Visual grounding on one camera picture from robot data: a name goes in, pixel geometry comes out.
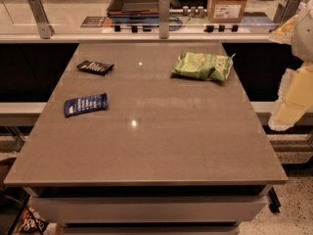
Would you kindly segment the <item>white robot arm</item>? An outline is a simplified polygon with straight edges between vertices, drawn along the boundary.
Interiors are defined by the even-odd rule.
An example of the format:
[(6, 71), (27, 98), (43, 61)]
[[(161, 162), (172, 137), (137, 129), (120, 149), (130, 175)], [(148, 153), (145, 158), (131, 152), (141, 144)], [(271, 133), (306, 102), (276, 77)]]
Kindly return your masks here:
[(268, 120), (272, 130), (285, 131), (313, 107), (313, 0), (273, 31), (269, 40), (289, 44), (291, 53), (302, 61), (299, 69), (286, 69), (283, 74)]

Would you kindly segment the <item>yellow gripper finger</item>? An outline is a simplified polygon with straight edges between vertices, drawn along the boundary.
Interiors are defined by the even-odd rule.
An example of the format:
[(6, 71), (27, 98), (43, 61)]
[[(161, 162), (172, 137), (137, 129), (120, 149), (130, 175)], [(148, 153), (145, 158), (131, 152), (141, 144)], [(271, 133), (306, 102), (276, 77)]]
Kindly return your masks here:
[(291, 44), (291, 36), (297, 15), (288, 19), (285, 23), (275, 29), (269, 36), (269, 40), (279, 44)]
[(304, 62), (297, 70), (286, 69), (278, 96), (268, 125), (272, 130), (285, 131), (313, 107), (313, 63)]

